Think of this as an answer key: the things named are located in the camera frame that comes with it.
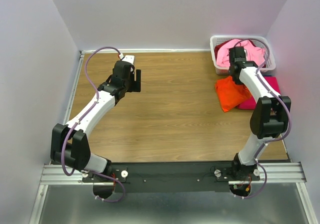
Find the wood tabletop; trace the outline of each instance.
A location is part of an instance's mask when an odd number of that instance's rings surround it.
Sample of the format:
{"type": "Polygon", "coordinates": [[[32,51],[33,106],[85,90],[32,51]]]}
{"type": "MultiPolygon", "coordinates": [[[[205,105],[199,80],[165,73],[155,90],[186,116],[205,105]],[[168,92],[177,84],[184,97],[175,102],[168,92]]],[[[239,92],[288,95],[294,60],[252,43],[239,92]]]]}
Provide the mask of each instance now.
{"type": "MultiPolygon", "coordinates": [[[[91,152],[113,162],[232,160],[250,135],[252,111],[221,110],[209,52],[135,53],[142,70],[141,93],[127,93],[96,125],[91,152]]],[[[96,86],[117,61],[115,53],[96,54],[88,74],[96,86]]],[[[93,98],[94,89],[80,73],[71,116],[93,98]]],[[[287,159],[282,142],[270,144],[261,159],[287,159]]]]}

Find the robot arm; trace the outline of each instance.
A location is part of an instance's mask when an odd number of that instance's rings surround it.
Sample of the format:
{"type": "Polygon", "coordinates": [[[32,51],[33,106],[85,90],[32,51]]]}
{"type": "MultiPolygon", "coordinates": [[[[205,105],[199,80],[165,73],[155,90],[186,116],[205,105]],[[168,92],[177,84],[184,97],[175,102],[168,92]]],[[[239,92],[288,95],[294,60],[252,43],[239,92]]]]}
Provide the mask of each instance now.
{"type": "Polygon", "coordinates": [[[88,105],[65,125],[56,124],[52,130],[50,157],[60,163],[62,146],[70,128],[77,123],[65,149],[65,164],[78,171],[88,170],[109,175],[111,161],[91,153],[88,137],[99,120],[125,96],[126,92],[140,92],[141,70],[135,70],[135,57],[126,55],[114,65],[112,75],[98,87],[99,100],[94,96],[88,105]],[[84,113],[87,115],[79,121],[84,113]]]}
{"type": "Polygon", "coordinates": [[[229,72],[233,81],[244,84],[256,101],[256,107],[250,119],[251,135],[245,147],[236,154],[232,166],[235,176],[247,176],[256,168],[256,159],[266,148],[264,143],[278,137],[288,127],[288,116],[284,107],[275,96],[279,97],[290,110],[289,97],[280,96],[263,78],[258,66],[253,61],[247,61],[243,47],[229,50],[229,72]]]}

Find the magenta cloth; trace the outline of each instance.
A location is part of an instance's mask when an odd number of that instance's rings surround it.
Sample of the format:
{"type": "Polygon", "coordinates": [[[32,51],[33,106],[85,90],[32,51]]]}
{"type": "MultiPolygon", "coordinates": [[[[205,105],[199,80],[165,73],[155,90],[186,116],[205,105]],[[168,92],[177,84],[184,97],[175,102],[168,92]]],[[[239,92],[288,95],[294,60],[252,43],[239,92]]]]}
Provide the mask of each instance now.
{"type": "MultiPolygon", "coordinates": [[[[223,45],[219,50],[216,57],[216,63],[219,67],[229,67],[229,49],[234,47],[234,45],[241,39],[232,39],[225,45],[223,45]]],[[[258,66],[264,61],[265,50],[263,48],[255,47],[249,40],[242,41],[237,46],[242,46],[246,50],[246,59],[254,61],[258,66]]]]}
{"type": "MultiPolygon", "coordinates": [[[[280,89],[279,89],[276,77],[264,77],[264,78],[275,91],[280,93],[280,89]]],[[[255,107],[256,107],[256,102],[253,97],[251,97],[250,99],[248,99],[247,101],[243,102],[238,106],[239,109],[245,109],[245,110],[254,110],[255,107]]]]}

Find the screw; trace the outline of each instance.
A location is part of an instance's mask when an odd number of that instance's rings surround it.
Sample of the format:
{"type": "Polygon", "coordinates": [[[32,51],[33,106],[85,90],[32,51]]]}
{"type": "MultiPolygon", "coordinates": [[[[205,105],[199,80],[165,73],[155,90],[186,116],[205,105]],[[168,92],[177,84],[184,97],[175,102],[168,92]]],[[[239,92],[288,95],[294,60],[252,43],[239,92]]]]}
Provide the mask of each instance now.
{"type": "Polygon", "coordinates": [[[217,170],[215,170],[214,174],[218,178],[221,176],[221,171],[219,169],[217,169],[217,170]]]}

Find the gray wall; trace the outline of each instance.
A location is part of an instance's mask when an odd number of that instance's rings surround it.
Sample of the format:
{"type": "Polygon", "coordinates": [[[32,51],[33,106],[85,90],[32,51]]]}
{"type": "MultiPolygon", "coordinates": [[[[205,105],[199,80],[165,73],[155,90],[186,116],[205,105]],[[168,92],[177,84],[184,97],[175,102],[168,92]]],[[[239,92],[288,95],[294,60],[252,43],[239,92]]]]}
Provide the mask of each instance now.
{"type": "Polygon", "coordinates": [[[288,0],[267,35],[274,50],[276,75],[292,100],[292,132],[285,143],[301,161],[313,207],[320,220],[320,0],[288,0]]]}
{"type": "Polygon", "coordinates": [[[214,34],[266,35],[286,0],[53,0],[79,49],[209,48],[214,34]]]}
{"type": "Polygon", "coordinates": [[[0,0],[0,223],[29,222],[78,49],[52,0],[0,0]]]}

